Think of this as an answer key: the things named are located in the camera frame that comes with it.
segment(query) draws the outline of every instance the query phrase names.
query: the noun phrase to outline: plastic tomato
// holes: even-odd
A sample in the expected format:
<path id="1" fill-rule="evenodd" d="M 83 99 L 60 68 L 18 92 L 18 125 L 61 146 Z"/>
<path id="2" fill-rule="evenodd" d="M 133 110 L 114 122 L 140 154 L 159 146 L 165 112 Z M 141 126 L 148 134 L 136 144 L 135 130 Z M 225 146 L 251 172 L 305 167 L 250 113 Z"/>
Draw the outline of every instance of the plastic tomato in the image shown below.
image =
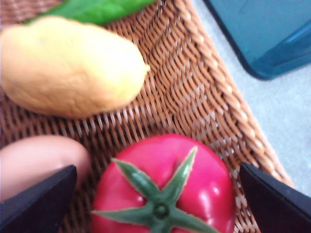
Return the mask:
<path id="1" fill-rule="evenodd" d="M 103 174 L 93 233 L 232 233 L 234 192 L 227 168 L 191 138 L 168 134 L 125 150 Z"/>

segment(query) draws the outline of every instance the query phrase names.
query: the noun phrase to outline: gray surface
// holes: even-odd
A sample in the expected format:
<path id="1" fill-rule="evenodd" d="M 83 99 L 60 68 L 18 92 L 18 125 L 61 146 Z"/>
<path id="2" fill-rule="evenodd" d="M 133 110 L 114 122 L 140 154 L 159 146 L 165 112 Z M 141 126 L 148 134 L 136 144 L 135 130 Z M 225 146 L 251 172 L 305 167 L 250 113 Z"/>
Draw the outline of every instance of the gray surface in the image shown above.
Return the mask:
<path id="1" fill-rule="evenodd" d="M 272 81 L 241 66 L 202 0 L 193 0 L 205 30 L 299 191 L 311 196 L 311 65 Z"/>

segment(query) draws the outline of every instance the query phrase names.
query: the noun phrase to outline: wicker basket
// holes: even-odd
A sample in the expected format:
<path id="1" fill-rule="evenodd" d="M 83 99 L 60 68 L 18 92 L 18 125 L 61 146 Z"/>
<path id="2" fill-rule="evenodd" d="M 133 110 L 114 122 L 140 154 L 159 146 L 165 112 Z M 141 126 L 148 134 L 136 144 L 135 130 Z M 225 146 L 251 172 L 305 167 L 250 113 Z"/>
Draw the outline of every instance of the wicker basket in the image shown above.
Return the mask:
<path id="1" fill-rule="evenodd" d="M 1 22 L 21 22 L 60 0 L 2 0 Z M 39 134 L 73 138 L 90 151 L 93 171 L 76 193 L 62 232 L 88 232 L 96 184 L 110 158 L 130 144 L 164 133 L 211 147 L 230 171 L 236 193 L 235 232 L 259 232 L 247 207 L 238 170 L 242 161 L 293 185 L 235 86 L 189 0 L 159 1 L 106 25 L 138 45 L 151 67 L 137 98 L 121 111 L 88 119 L 37 115 L 1 95 L 1 146 Z"/>

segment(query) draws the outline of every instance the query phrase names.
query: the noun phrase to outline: green calyx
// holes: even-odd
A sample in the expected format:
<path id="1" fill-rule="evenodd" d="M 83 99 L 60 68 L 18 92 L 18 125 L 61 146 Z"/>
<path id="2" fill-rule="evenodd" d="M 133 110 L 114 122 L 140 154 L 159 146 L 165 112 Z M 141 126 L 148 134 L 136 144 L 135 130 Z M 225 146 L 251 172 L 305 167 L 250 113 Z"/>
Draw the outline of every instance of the green calyx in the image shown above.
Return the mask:
<path id="1" fill-rule="evenodd" d="M 95 210 L 93 213 L 118 222 L 147 226 L 151 233 L 170 233 L 173 227 L 198 233 L 218 233 L 203 220 L 176 207 L 191 173 L 197 150 L 197 147 L 190 150 L 189 155 L 162 190 L 159 190 L 150 177 L 137 167 L 114 159 L 129 183 L 147 199 L 147 203 L 139 208 L 117 211 Z"/>

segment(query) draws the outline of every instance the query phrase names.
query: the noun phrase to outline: egg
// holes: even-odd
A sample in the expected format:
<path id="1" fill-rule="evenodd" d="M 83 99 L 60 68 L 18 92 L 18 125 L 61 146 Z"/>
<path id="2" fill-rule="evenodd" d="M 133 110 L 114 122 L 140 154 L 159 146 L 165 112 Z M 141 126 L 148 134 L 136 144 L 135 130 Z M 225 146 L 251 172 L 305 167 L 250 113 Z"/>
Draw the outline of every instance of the egg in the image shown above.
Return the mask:
<path id="1" fill-rule="evenodd" d="M 0 150 L 0 200 L 4 201 L 69 165 L 77 168 L 79 188 L 90 170 L 88 151 L 78 142 L 56 135 L 19 140 Z"/>

